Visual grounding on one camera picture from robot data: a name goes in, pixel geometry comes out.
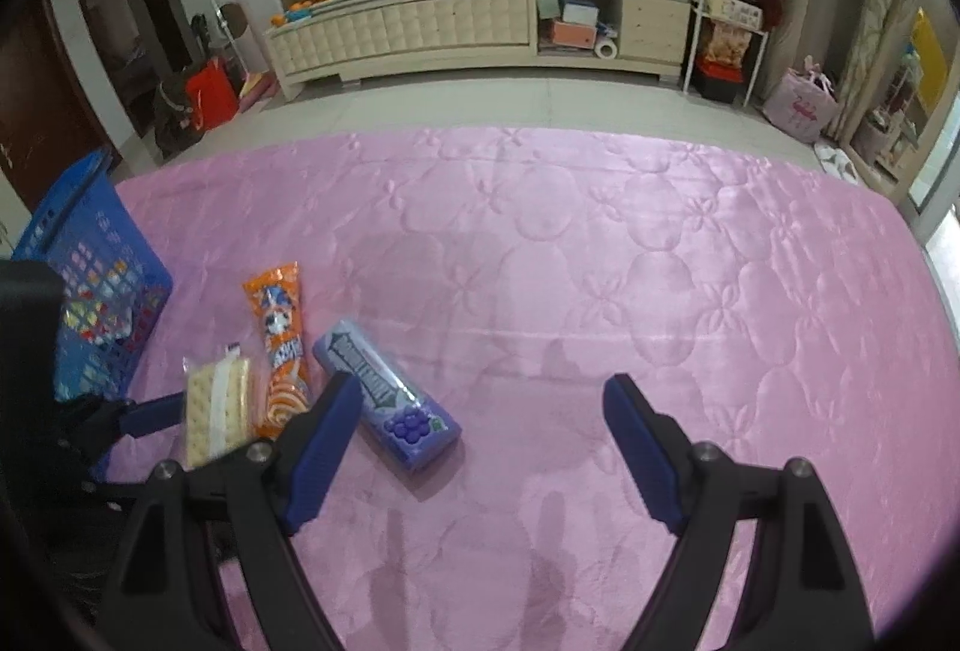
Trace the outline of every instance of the brown wooden door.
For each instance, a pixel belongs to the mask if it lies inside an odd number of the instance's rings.
[[[64,169],[104,144],[50,0],[24,0],[0,32],[0,170],[32,211]]]

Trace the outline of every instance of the toilet paper roll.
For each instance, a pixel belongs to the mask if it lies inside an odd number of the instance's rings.
[[[618,52],[616,42],[608,36],[597,36],[596,44],[593,45],[593,51],[596,53],[597,58],[602,58],[603,60],[616,58]]]

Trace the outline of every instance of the blue plastic basket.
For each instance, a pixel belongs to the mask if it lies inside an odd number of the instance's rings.
[[[45,261],[64,279],[56,398],[121,400],[173,280],[107,179],[97,151],[67,169],[40,202],[14,259]]]

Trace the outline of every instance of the quilted fabric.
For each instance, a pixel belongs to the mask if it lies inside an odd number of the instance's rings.
[[[184,355],[258,352],[240,284],[296,260],[307,339],[354,317],[464,427],[412,480],[354,437],[294,538],[347,648],[619,648],[672,539],[604,426],[615,371],[693,440],[813,459],[880,625],[957,519],[957,353],[920,250],[867,190],[541,128],[323,137],[119,190],[175,279],[135,398],[179,390]],[[175,440],[125,440],[112,477],[143,478]],[[743,526],[704,647],[733,618]],[[224,580],[263,648],[239,568]]]
[[[412,50],[526,44],[527,0],[424,0],[320,16],[270,37],[285,74]]]

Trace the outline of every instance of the round hole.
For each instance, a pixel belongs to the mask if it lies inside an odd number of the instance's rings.
[[[227,28],[230,29],[230,36],[239,39],[247,31],[247,15],[243,14],[243,7],[235,2],[228,1],[220,7],[220,13],[227,21]]]

